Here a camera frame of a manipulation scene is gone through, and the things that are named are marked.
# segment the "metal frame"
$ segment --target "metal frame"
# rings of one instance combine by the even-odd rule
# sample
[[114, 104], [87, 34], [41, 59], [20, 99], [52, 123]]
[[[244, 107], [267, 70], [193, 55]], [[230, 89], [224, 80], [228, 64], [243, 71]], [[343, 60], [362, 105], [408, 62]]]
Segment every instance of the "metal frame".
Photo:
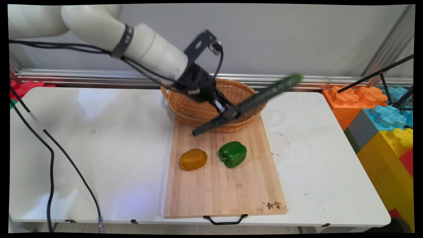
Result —
[[[11, 77], [18, 83], [28, 81], [43, 81], [46, 84], [70, 87], [108, 87], [127, 89], [158, 89], [159, 86], [133, 71], [96, 71], [96, 70], [59, 70], [59, 69], [20, 69], [17, 65], [10, 67]], [[229, 79], [244, 83], [256, 91], [275, 83], [286, 75], [247, 75], [247, 74], [218, 74], [218, 78]], [[361, 77], [333, 77], [333, 76], [304, 76], [302, 82], [295, 89], [321, 90], [334, 86], [346, 86], [356, 82]], [[388, 86], [410, 87], [412, 78], [386, 78]], [[367, 86], [366, 82], [357, 84]]]
[[[393, 63], [403, 52], [404, 47], [414, 37], [415, 4], [409, 4], [397, 23], [394, 25], [375, 56], [363, 72], [364, 75], [375, 72], [386, 64]], [[9, 53], [10, 77], [19, 83], [27, 81], [43, 81], [47, 84], [72, 87], [108, 87], [129, 89], [158, 89], [159, 86], [146, 77], [133, 71], [96, 71], [96, 70], [66, 70], [66, 69], [26, 69], [19, 66]], [[242, 82], [256, 91], [275, 83], [286, 75], [246, 75], [246, 74], [218, 74], [217, 77]], [[346, 86], [358, 81], [362, 77], [333, 77], [333, 76], [304, 76], [302, 82], [294, 89], [322, 90], [334, 86]], [[377, 86], [379, 75], [370, 78], [369, 82], [361, 82], [360, 86]], [[387, 86], [410, 87], [412, 78], [385, 78]]]
[[394, 68], [394, 67], [396, 67], [396, 66], [398, 66], [398, 65], [400, 65], [400, 64], [402, 64], [402, 63], [405, 63], [405, 62], [407, 62], [407, 61], [409, 61], [409, 60], [411, 60], [413, 58], [414, 58], [414, 54], [412, 54], [410, 56], [407, 56], [407, 57], [405, 57], [405, 58], [403, 58], [403, 59], [401, 59], [401, 60], [399, 60], [399, 61], [397, 61], [397, 62], [395, 62], [395, 63], [393, 63], [391, 65], [389, 65], [389, 66], [386, 66], [383, 69], [380, 69], [380, 70], [374, 72], [373, 74], [370, 74], [370, 75], [368, 75], [368, 76], [366, 76], [366, 77], [358, 80], [357, 82], [354, 82], [354, 83], [352, 83], [352, 84], [350, 84], [350, 85], [348, 85], [348, 86], [346, 86], [346, 87], [344, 87], [342, 89], [339, 89], [337, 92], [338, 93], [341, 93], [341, 92], [343, 92], [343, 91], [345, 91], [347, 89], [350, 89], [350, 88], [354, 87], [355, 85], [358, 85], [360, 83], [363, 83], [364, 81], [368, 80], [369, 78], [372, 78], [372, 77], [374, 77], [376, 75], [379, 75], [380, 76], [380, 79], [382, 80], [383, 88], [385, 89], [386, 95], [388, 97], [389, 105], [391, 105], [391, 106], [393, 106], [395, 108], [398, 108], [400, 111], [403, 111], [403, 110], [412, 111], [413, 110], [412, 108], [402, 108], [401, 107], [401, 104], [404, 103], [411, 95], [413, 95], [413, 85], [411, 85], [411, 87], [408, 89], [407, 93], [405, 93], [400, 99], [398, 99], [398, 101], [392, 102], [391, 95], [389, 93], [388, 86], [386, 84], [386, 79], [383, 76], [383, 73], [386, 72], [386, 71], [388, 71], [388, 70], [390, 70], [390, 69], [392, 69], [392, 68]]
[[[405, 47], [414, 37], [416, 5], [409, 4], [376, 51], [361, 76], [380, 70], [384, 65], [393, 64], [401, 56]], [[368, 86], [376, 86], [381, 80], [379, 75], [369, 79]]]

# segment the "cable connector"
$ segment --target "cable connector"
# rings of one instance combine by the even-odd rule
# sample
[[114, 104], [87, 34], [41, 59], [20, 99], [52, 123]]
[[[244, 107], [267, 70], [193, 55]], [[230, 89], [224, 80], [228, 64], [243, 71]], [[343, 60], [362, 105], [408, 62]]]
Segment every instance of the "cable connector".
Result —
[[103, 218], [101, 216], [99, 217], [99, 226], [98, 226], [98, 228], [99, 228], [99, 233], [102, 233], [102, 234], [105, 233], [104, 232], [104, 225], [103, 225]]
[[214, 55], [220, 55], [223, 51], [222, 42], [219, 40], [214, 40], [209, 44], [209, 49], [213, 52]]

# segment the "white robotic arm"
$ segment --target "white robotic arm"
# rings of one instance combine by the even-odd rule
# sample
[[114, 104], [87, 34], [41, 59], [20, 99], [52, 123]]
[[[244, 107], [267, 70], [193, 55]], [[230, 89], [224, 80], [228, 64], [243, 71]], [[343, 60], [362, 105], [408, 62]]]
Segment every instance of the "white robotic arm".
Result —
[[[223, 60], [223, 49], [211, 32], [206, 30], [199, 34], [182, 52], [146, 24], [140, 23], [132, 28], [118, 21], [116, 18], [121, 11], [122, 5], [119, 4], [69, 6], [10, 4], [8, 5], [9, 40], [56, 36], [70, 30], [83, 41], [105, 50], [112, 57], [123, 60], [138, 71], [152, 72], [168, 86], [172, 86], [173, 90], [197, 102], [208, 101], [217, 109], [219, 115], [225, 117], [225, 120], [232, 120], [240, 115], [234, 105], [216, 88], [215, 77], [210, 76], [194, 62], [208, 47], [215, 55], [220, 55], [216, 73], [218, 72]], [[30, 45], [43, 42], [9, 41], [9, 43]]]
[[[83, 41], [113, 51], [125, 31], [117, 20], [120, 4], [30, 6], [8, 5], [9, 39], [61, 35], [69, 29]], [[188, 57], [146, 24], [134, 27], [124, 56], [160, 75], [179, 79]]]

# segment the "red toy block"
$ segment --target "red toy block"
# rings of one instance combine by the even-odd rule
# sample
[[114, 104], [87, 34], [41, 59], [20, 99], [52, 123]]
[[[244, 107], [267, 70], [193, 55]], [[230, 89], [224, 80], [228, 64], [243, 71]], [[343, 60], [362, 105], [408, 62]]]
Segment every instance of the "red toy block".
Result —
[[[28, 93], [28, 91], [30, 91], [31, 89], [35, 87], [56, 87], [56, 85], [52, 85], [52, 84], [46, 85], [42, 81], [39, 81], [39, 82], [29, 81], [23, 84], [17, 84], [16, 81], [11, 80], [10, 85], [12, 86], [12, 88], [15, 90], [15, 92], [18, 94], [20, 98], [22, 98], [25, 94]], [[10, 98], [15, 101], [18, 100], [15, 97], [15, 95], [12, 93], [12, 91], [10, 91]]]
[[394, 210], [390, 210], [389, 215], [391, 216], [392, 219], [394, 219], [395, 217], [401, 217], [401, 215], [399, 214], [396, 208]]
[[399, 158], [401, 163], [413, 177], [413, 148]]

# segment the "yellow pepper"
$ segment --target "yellow pepper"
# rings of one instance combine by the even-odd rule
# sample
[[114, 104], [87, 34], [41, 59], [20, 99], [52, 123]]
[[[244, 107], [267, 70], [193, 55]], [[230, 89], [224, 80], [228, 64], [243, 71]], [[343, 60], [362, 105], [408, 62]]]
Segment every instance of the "yellow pepper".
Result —
[[182, 154], [179, 166], [184, 170], [194, 170], [203, 167], [207, 162], [207, 154], [200, 149], [192, 149]]

